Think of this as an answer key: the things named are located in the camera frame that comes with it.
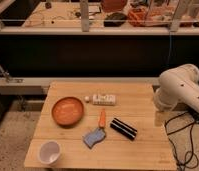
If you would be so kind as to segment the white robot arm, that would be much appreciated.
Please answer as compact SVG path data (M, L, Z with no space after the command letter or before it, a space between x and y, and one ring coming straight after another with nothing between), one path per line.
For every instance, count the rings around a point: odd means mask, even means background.
M159 111L173 110L179 101L199 114L199 68L184 64L162 72L153 101Z

